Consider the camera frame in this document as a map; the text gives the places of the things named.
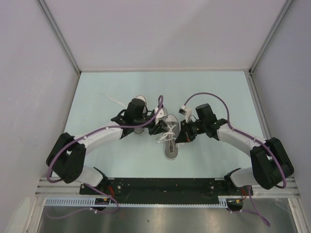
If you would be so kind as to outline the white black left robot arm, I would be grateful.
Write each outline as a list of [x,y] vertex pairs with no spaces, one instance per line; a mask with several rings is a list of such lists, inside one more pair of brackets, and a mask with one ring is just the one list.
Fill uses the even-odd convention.
[[85,157],[104,144],[132,133],[141,135],[145,130],[150,135],[164,133],[166,118],[163,96],[159,96],[154,110],[148,110],[145,97],[138,96],[101,128],[82,136],[61,134],[46,160],[47,180],[50,183],[80,182],[89,185],[97,194],[104,193],[107,190],[106,176],[99,169],[85,165]]

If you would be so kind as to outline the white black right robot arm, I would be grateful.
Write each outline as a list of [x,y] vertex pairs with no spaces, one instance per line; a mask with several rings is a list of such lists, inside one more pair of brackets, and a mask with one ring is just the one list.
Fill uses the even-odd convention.
[[193,121],[190,108],[183,105],[179,109],[185,119],[180,123],[177,144],[190,143],[197,135],[206,134],[232,145],[251,159],[251,167],[237,168],[225,175],[224,189],[228,194],[235,195],[247,185],[260,185],[269,190],[293,175],[294,167],[279,139],[255,137],[231,127],[226,119],[217,119],[207,103],[195,110],[198,119]]

